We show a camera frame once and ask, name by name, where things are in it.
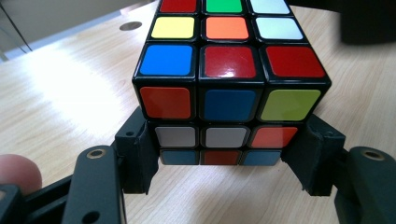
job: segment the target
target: blue sticker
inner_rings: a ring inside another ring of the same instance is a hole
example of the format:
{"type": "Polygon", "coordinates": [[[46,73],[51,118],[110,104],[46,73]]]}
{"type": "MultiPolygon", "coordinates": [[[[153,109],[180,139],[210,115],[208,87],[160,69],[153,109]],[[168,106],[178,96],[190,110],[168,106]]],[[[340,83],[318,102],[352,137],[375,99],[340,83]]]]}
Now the blue sticker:
{"type": "Polygon", "coordinates": [[[197,165],[196,152],[193,150],[163,150],[162,161],[165,165],[197,165]]]}
{"type": "Polygon", "coordinates": [[[204,119],[248,121],[255,103],[254,91],[210,90],[205,95],[204,119]]]}
{"type": "Polygon", "coordinates": [[[272,166],[275,165],[276,162],[280,158],[280,151],[271,151],[271,150],[257,150],[257,151],[248,151],[247,155],[242,165],[251,165],[251,166],[272,166]]]}
{"type": "Polygon", "coordinates": [[[144,55],[140,73],[147,76],[187,76],[191,72],[192,47],[151,45],[144,55]]]}

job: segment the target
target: white wall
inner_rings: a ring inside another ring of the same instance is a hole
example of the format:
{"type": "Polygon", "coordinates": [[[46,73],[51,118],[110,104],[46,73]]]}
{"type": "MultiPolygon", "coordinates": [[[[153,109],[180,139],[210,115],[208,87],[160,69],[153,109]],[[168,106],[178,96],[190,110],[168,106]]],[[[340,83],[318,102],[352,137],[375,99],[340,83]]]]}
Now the white wall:
{"type": "MultiPolygon", "coordinates": [[[[147,2],[147,0],[0,1],[28,43],[35,43],[97,18],[114,15],[124,7],[147,2]]],[[[15,49],[16,44],[23,46],[17,32],[0,10],[0,50],[6,52],[15,49]]]]}

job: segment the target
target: wood grain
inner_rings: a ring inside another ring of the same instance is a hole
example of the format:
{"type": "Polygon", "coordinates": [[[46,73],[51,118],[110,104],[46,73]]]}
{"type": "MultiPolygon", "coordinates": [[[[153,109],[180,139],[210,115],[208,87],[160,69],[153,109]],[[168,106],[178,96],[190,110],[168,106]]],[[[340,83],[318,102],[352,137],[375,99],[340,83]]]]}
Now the wood grain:
{"type": "MultiPolygon", "coordinates": [[[[72,174],[84,149],[109,145],[138,106],[131,78],[156,4],[1,64],[0,153],[35,161],[47,186],[72,174]],[[129,21],[143,26],[121,31],[129,21]]],[[[292,9],[332,79],[315,113],[346,135],[346,148],[396,157],[396,46],[343,46],[337,14],[292,9]]],[[[338,223],[333,196],[308,196],[283,162],[160,165],[149,195],[125,201],[130,223],[338,223]]]]}

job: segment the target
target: fingertip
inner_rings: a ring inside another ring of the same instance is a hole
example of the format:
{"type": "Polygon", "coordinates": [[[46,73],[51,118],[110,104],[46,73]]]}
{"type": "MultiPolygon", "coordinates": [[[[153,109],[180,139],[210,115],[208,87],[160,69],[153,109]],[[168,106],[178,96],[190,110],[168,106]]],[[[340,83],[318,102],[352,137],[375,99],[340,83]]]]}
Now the fingertip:
{"type": "Polygon", "coordinates": [[[0,155],[0,184],[14,184],[23,195],[33,193],[42,187],[42,177],[37,165],[19,155],[0,155]]]}

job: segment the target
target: colored square tile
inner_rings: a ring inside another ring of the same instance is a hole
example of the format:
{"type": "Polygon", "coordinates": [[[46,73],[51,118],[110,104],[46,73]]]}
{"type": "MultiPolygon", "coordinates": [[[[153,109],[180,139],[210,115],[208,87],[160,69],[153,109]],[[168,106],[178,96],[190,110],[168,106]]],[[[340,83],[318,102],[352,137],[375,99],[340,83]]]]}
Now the colored square tile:
{"type": "Polygon", "coordinates": [[[155,20],[151,37],[189,39],[194,37],[193,17],[158,17],[155,20]]]}
{"type": "Polygon", "coordinates": [[[164,165],[198,165],[199,155],[194,150],[161,150],[164,165]]]}
{"type": "Polygon", "coordinates": [[[193,127],[167,127],[155,128],[158,142],[161,147],[196,147],[197,132],[193,127]]]}
{"type": "Polygon", "coordinates": [[[151,118],[189,119],[191,116],[191,97],[187,88],[143,87],[140,95],[151,118]]]}
{"type": "Polygon", "coordinates": [[[162,13],[193,13],[197,11],[197,0],[162,0],[162,13]]]}
{"type": "Polygon", "coordinates": [[[260,14],[289,14],[284,0],[249,0],[253,12],[260,14]]]}
{"type": "Polygon", "coordinates": [[[301,40],[303,34],[292,18],[257,18],[259,34],[265,39],[301,40]]]}
{"type": "Polygon", "coordinates": [[[246,127],[211,127],[203,132],[205,147],[242,147],[249,134],[246,127]]]}
{"type": "Polygon", "coordinates": [[[271,91],[260,114],[261,120],[300,121],[305,119],[320,96],[318,90],[271,91]]]}
{"type": "Polygon", "coordinates": [[[212,121],[245,122],[255,112],[255,91],[209,90],[205,93],[202,119],[212,121]]]}
{"type": "Polygon", "coordinates": [[[208,39],[246,40],[248,26],[243,17],[208,17],[205,20],[208,39]]]}
{"type": "Polygon", "coordinates": [[[244,152],[240,165],[273,166],[279,158],[280,150],[249,150],[244,152]]]}
{"type": "Polygon", "coordinates": [[[205,150],[201,156],[202,165],[237,165],[241,152],[238,150],[205,150]]]}
{"type": "Polygon", "coordinates": [[[286,147],[297,130],[296,127],[259,127],[252,135],[249,146],[253,148],[286,147]]]}
{"type": "Polygon", "coordinates": [[[150,45],[144,53],[140,73],[143,76],[183,77],[191,73],[191,64],[191,46],[150,45]]]}
{"type": "Polygon", "coordinates": [[[208,46],[204,65],[207,77],[253,78],[257,75],[249,47],[208,46]]]}
{"type": "Polygon", "coordinates": [[[205,0],[208,13],[240,13],[242,12],[241,0],[205,0]]]}
{"type": "Polygon", "coordinates": [[[315,52],[309,47],[272,46],[266,49],[271,69],[278,77],[325,77],[315,52]]]}

